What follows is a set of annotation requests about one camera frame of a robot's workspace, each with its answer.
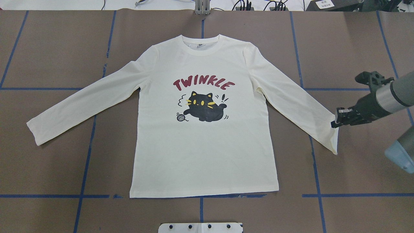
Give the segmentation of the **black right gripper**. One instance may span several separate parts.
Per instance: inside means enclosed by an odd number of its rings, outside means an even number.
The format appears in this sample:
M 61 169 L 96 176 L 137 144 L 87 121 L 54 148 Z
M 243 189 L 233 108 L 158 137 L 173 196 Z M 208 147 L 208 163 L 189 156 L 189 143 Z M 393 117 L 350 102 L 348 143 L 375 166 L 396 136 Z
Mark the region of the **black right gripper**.
M 348 108 L 338 107 L 336 109 L 336 120 L 331 121 L 331 127 L 367 124 L 390 114 L 379 105 L 375 94 L 371 93 L 359 99 L 354 106 Z

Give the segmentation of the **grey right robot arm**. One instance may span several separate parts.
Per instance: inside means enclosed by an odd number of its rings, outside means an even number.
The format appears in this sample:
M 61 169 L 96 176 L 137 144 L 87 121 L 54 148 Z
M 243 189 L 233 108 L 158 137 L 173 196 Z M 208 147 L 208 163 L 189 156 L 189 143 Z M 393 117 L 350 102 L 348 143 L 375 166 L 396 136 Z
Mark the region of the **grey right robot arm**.
M 404 110 L 414 104 L 414 78 L 410 72 L 399 79 L 385 78 L 378 72 L 361 72 L 355 81 L 367 85 L 370 93 L 354 106 L 336 109 L 332 128 L 343 125 L 371 123 L 385 116 Z M 414 172 L 414 128 L 409 128 L 389 148 L 385 156 L 409 174 Z

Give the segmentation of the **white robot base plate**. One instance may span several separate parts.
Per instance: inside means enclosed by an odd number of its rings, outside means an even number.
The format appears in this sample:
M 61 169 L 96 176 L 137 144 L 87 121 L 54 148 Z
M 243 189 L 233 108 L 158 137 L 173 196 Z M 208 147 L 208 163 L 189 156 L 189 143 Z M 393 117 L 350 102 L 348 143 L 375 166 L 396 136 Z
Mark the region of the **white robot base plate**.
M 242 223 L 165 223 L 158 228 L 158 233 L 243 233 Z

